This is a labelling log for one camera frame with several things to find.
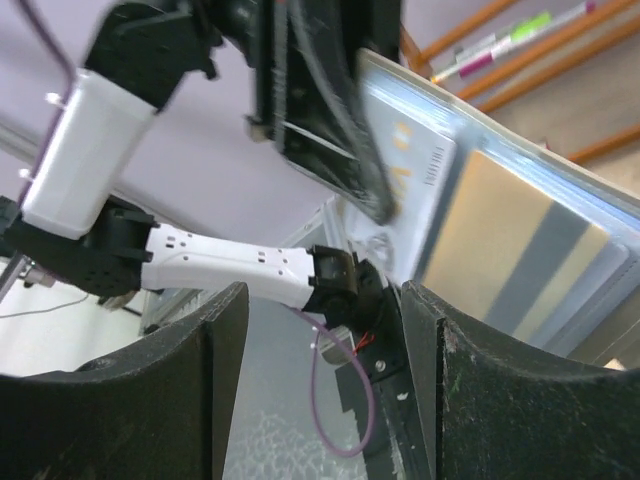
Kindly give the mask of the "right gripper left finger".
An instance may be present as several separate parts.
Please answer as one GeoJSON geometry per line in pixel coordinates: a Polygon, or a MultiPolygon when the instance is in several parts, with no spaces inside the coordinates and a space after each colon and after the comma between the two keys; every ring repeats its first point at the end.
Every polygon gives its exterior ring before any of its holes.
{"type": "Polygon", "coordinates": [[[249,320],[246,285],[73,372],[1,379],[5,479],[219,479],[249,320]]]}

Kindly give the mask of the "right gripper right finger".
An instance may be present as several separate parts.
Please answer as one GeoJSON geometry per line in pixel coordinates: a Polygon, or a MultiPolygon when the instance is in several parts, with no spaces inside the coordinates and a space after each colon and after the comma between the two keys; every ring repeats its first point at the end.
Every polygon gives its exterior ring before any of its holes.
{"type": "Polygon", "coordinates": [[[521,342],[421,285],[401,315],[430,479],[635,479],[639,373],[521,342]]]}

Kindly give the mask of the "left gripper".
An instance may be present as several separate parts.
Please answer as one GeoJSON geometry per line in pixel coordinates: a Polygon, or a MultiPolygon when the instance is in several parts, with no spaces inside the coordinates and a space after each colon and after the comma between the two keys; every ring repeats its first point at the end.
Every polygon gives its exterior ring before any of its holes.
{"type": "Polygon", "coordinates": [[[397,1],[251,1],[248,63],[255,71],[250,122],[379,225],[395,211],[381,155],[356,91],[356,56],[399,56],[397,1]]]}

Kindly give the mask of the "grey card holder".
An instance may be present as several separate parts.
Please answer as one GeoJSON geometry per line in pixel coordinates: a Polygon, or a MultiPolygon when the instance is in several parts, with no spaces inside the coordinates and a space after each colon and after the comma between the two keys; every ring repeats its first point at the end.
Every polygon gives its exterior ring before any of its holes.
{"type": "Polygon", "coordinates": [[[358,91],[397,212],[346,207],[356,247],[532,346],[638,366],[637,198],[378,54],[360,53],[358,91]]]}

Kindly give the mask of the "white VIP card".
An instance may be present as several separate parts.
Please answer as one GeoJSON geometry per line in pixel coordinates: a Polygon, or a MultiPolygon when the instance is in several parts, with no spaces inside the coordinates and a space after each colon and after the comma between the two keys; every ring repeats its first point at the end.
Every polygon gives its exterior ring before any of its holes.
{"type": "Polygon", "coordinates": [[[413,278],[456,154],[455,134],[431,102],[406,89],[363,88],[367,119],[385,162],[396,206],[378,225],[356,208],[344,211],[349,240],[397,284],[413,278]]]}

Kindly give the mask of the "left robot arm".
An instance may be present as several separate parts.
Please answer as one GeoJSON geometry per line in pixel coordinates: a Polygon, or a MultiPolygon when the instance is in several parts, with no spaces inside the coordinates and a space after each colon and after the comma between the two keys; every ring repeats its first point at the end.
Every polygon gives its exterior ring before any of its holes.
{"type": "Polygon", "coordinates": [[[359,54],[399,57],[398,1],[5,1],[1,50],[43,48],[62,94],[1,239],[55,279],[115,298],[139,290],[258,298],[361,330],[383,295],[346,248],[274,247],[316,199],[378,225],[390,174],[357,89],[359,54]]]}

